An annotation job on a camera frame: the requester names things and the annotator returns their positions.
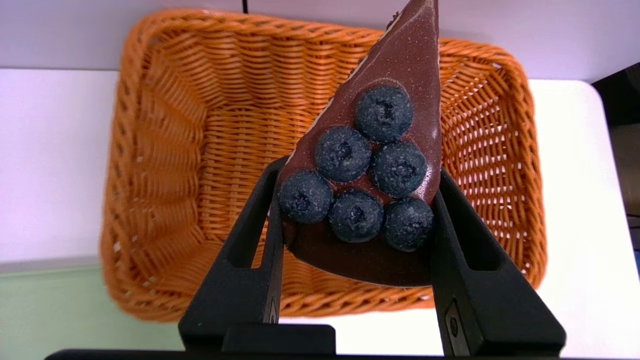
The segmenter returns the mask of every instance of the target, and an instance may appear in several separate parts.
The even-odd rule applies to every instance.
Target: cake slice
[[[437,1],[411,0],[280,173],[283,236],[297,258],[363,281],[428,282],[415,269],[426,266],[440,180],[439,71]]]

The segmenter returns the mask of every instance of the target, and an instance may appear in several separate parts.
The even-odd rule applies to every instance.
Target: black object
[[[333,202],[333,191],[325,178],[313,170],[301,170],[282,183],[280,207],[301,224],[322,221]]]
[[[371,182],[391,197],[409,196],[426,173],[427,159],[413,142],[384,145],[371,163]]]
[[[427,240],[433,222],[433,211],[426,202],[407,197],[387,206],[382,234],[392,248],[413,252]]]
[[[370,194],[360,189],[348,189],[335,198],[329,211],[329,224],[342,241],[362,243],[380,232],[384,211]]]
[[[413,105],[400,88],[378,86],[362,94],[356,105],[356,128],[378,143],[400,139],[412,121]]]
[[[336,126],[320,136],[314,158],[320,174],[347,183],[367,171],[371,162],[371,145],[356,129]]]
[[[593,83],[609,126],[640,124],[640,63]]]
[[[280,159],[264,171],[180,321],[186,352],[64,350],[48,359],[407,359],[337,356],[331,327],[276,325],[283,245],[274,188],[284,163]],[[564,329],[444,169],[433,210],[437,223],[429,261],[445,355],[558,356]],[[251,269],[268,211],[262,264]]]

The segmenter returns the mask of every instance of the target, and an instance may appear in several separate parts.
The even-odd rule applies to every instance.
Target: wicker basket
[[[290,154],[380,31],[172,10],[127,39],[115,104],[101,254],[109,293],[177,321],[271,161]],[[533,103],[498,47],[441,39],[443,162],[533,286],[547,263]],[[282,316],[433,305],[285,255]]]

